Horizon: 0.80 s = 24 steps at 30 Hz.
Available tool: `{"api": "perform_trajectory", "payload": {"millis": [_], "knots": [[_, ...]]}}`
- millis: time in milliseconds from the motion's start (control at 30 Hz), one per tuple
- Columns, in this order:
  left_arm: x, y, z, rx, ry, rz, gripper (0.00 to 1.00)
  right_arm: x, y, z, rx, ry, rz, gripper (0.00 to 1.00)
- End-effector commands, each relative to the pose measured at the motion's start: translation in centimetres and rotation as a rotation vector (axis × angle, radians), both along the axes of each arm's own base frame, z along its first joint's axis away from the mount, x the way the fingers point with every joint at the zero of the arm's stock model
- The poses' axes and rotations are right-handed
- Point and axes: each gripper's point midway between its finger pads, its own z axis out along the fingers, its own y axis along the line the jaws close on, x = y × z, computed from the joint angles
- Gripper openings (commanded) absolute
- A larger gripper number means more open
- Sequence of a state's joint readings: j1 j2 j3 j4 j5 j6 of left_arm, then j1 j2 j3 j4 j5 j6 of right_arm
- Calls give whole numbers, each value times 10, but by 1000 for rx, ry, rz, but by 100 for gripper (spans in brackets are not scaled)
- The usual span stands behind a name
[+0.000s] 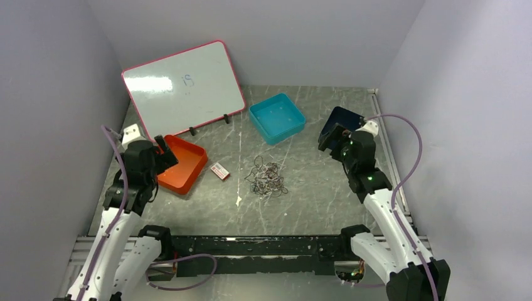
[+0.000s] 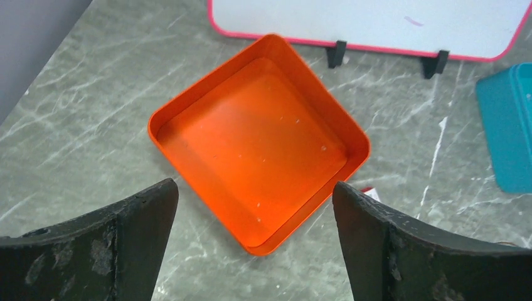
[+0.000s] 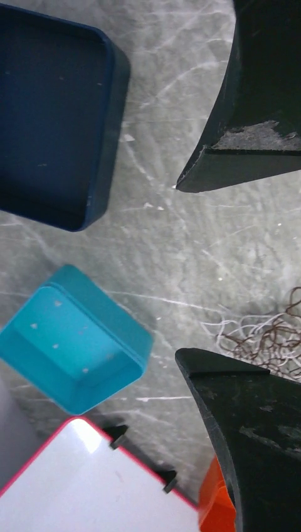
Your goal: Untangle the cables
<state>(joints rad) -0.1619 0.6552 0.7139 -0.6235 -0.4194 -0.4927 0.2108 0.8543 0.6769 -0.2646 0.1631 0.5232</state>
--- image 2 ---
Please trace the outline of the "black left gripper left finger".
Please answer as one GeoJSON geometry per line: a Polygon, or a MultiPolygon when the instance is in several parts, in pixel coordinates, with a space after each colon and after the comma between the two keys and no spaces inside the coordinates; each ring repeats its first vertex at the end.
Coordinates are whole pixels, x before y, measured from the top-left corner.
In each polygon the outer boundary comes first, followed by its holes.
{"type": "Polygon", "coordinates": [[[150,300],[178,206],[170,178],[121,201],[1,238],[2,300],[150,300]]]}

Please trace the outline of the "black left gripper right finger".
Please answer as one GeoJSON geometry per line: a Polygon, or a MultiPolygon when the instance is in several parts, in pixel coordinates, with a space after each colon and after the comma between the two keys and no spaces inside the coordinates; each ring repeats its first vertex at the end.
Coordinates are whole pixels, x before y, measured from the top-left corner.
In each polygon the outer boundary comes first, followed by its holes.
{"type": "Polygon", "coordinates": [[[332,204],[355,300],[530,300],[531,250],[424,223],[345,182],[332,204]]]}

